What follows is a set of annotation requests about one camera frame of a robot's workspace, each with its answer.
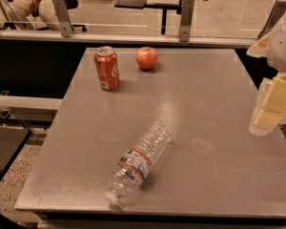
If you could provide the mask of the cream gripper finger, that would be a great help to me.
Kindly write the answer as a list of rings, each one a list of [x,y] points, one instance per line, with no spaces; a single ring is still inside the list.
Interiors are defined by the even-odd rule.
[[[249,132],[255,136],[269,134],[286,114],[286,73],[264,78],[259,85]]]
[[[264,34],[246,51],[246,54],[254,58],[266,57],[269,37],[269,33]]]

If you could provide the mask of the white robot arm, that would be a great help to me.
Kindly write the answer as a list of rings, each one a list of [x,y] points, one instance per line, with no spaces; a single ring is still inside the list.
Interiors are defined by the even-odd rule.
[[[286,114],[286,11],[272,29],[255,42],[247,54],[265,57],[277,70],[273,79],[264,78],[259,85],[249,132],[255,136],[269,134]]]

